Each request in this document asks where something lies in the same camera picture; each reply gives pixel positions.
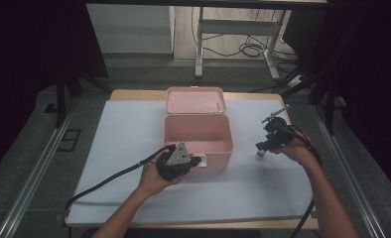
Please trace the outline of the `person's left hand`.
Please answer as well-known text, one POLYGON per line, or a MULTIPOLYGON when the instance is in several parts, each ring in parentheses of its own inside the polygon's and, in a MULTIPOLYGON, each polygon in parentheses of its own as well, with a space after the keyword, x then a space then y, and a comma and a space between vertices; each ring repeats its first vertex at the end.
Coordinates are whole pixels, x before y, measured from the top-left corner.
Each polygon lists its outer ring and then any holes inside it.
POLYGON ((143 199, 159 194, 165 188, 180 183, 182 177, 174 178, 172 181, 164 180, 158 173, 156 163, 150 162, 143 167, 136 193, 143 199))

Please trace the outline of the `white metal desk frame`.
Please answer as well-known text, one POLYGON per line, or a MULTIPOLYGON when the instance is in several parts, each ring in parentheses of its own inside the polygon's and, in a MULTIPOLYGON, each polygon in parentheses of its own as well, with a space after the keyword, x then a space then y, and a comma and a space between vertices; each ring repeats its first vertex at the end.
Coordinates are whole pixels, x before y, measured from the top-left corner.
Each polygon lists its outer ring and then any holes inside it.
POLYGON ((264 57, 270 74, 273 80, 280 78, 278 69, 273 60, 273 53, 275 50, 278 37, 283 26, 285 10, 277 11, 277 19, 270 21, 256 21, 256 20, 226 20, 226 19, 206 19, 203 16, 203 8, 199 8, 198 25, 196 34, 194 36, 196 51, 195 51, 195 76, 202 77, 203 70, 203 51, 204 47, 203 36, 205 34, 214 35, 234 35, 234 36, 264 36, 269 37, 269 43, 264 47, 262 56, 264 57))

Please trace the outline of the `white panel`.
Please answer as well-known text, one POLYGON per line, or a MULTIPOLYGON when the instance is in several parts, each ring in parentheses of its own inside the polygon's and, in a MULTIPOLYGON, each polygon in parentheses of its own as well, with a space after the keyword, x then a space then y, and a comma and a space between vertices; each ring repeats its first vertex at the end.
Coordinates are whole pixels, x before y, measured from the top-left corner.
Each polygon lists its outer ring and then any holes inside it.
POLYGON ((103 53, 171 54, 175 11, 171 6, 87 4, 103 53))

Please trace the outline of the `person's right hand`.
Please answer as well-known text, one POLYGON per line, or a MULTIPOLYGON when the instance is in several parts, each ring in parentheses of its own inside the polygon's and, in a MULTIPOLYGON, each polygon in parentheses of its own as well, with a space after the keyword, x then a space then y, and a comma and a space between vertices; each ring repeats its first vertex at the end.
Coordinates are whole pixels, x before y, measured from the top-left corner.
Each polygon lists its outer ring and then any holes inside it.
POLYGON ((285 147, 272 150, 272 153, 276 155, 284 154, 301 166, 306 166, 317 161, 307 146, 297 138, 294 138, 285 147))

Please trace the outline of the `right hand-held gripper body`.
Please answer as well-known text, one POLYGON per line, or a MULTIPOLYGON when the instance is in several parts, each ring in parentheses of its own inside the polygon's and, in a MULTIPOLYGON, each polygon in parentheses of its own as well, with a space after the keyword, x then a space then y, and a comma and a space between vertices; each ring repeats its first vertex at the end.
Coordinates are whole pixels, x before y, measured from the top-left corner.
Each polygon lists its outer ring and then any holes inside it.
POLYGON ((275 112, 272 112, 263 123, 266 123, 264 130, 267 132, 265 142, 269 143, 269 150, 285 147, 295 138, 295 131, 287 124, 286 120, 279 117, 279 114, 286 111, 288 106, 285 106, 275 112))

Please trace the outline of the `aluminium floor rail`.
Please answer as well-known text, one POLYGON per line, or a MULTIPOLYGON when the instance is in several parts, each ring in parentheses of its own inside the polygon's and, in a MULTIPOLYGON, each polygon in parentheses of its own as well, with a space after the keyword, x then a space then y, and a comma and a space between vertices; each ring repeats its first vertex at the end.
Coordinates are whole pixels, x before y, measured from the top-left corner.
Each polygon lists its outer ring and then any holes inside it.
POLYGON ((341 176, 349 190, 349 193, 358 209, 358 212, 366 226, 371 238, 386 238, 379 219, 377 218, 373 208, 371 207, 368 199, 363 193, 353 171, 351 170, 338 141, 335 136, 330 133, 326 127, 324 114, 321 112, 317 105, 311 106, 316 119, 318 120, 320 130, 325 137, 325 141, 329 146, 329 150, 335 160, 335 163, 339 167, 341 176))
POLYGON ((39 156, 15 201, 0 226, 0 238, 13 238, 29 207, 75 112, 78 97, 73 97, 66 108, 65 119, 54 130, 51 139, 39 156))

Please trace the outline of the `black metal stand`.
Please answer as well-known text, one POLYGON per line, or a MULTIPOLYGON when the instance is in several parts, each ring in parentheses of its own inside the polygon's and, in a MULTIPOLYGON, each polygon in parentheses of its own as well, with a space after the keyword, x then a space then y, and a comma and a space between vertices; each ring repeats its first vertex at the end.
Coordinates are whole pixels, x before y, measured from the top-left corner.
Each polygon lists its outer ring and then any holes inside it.
POLYGON ((80 79, 84 79, 95 87, 101 89, 103 92, 110 95, 113 89, 97 79, 95 76, 91 76, 89 73, 77 67, 69 67, 68 69, 62 69, 56 77, 56 103, 50 103, 45 109, 46 113, 56 113, 57 122, 55 127, 60 128, 63 121, 66 119, 66 104, 65 104, 65 92, 68 91, 72 97, 81 97, 83 89, 79 82, 80 79))

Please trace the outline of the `white table mat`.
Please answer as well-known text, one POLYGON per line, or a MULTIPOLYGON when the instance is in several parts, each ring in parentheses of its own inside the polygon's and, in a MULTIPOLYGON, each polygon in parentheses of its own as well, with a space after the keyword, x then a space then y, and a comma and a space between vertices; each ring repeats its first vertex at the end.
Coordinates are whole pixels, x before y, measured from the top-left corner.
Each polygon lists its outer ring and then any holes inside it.
MULTIPOLYGON (((135 215, 136 225, 197 224, 292 218, 312 199, 304 169, 284 155, 257 159, 264 140, 262 121, 280 109, 278 100, 228 100, 233 152, 227 169, 216 175, 193 170, 181 183, 149 198, 135 215)), ((70 226, 103 223, 136 187, 139 171, 119 177, 164 145, 163 101, 106 102, 77 185, 70 226)))

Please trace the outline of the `black floor outlet frame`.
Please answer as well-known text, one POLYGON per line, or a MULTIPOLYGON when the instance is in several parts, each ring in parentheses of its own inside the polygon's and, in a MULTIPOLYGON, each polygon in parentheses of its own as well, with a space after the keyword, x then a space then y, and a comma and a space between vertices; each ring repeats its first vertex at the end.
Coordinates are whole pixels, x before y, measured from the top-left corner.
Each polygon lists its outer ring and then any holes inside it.
POLYGON ((80 129, 65 130, 62 139, 59 143, 58 150, 60 152, 73 152, 77 145, 80 133, 81 133, 80 129))

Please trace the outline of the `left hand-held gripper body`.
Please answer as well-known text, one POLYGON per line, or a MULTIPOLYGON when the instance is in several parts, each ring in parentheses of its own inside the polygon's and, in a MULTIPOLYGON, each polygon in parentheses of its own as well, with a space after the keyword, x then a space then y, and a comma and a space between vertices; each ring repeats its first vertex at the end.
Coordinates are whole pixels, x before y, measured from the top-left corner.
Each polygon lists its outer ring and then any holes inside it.
POLYGON ((168 152, 163 153, 157 160, 156 167, 159 175, 166 181, 186 175, 193 166, 185 143, 171 145, 168 152))

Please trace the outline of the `pink plastic storage box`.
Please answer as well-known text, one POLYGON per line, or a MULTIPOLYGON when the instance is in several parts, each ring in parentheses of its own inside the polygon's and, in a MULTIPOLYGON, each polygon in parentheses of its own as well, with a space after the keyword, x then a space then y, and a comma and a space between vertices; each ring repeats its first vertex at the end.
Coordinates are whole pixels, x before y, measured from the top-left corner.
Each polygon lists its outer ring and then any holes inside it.
POLYGON ((201 156, 198 172, 223 172, 233 141, 223 91, 219 87, 167 89, 164 144, 184 142, 191 156, 201 156))

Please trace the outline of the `dark curtain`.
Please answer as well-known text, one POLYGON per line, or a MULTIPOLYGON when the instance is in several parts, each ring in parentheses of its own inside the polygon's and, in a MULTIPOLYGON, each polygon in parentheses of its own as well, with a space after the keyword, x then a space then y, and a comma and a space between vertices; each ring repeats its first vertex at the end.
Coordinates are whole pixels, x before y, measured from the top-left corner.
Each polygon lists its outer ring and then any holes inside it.
POLYGON ((106 75, 86 0, 0 0, 0 162, 41 90, 106 75))
POLYGON ((301 65, 319 72, 335 53, 356 17, 363 20, 342 50, 333 72, 313 88, 312 103, 322 100, 327 83, 342 97, 342 116, 391 181, 391 0, 327 0, 362 3, 346 11, 294 11, 283 40, 296 51, 301 65))

